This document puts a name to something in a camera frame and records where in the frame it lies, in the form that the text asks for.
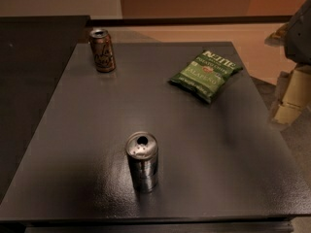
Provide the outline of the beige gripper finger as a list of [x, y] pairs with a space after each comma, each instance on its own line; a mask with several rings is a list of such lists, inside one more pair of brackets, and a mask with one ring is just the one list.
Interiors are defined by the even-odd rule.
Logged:
[[291, 125], [311, 103], [311, 66], [297, 64], [290, 73], [281, 72], [275, 98], [270, 109], [272, 121]]
[[273, 32], [270, 37], [276, 40], [283, 40], [288, 31], [288, 24], [285, 23], [281, 27], [279, 27], [275, 32]]

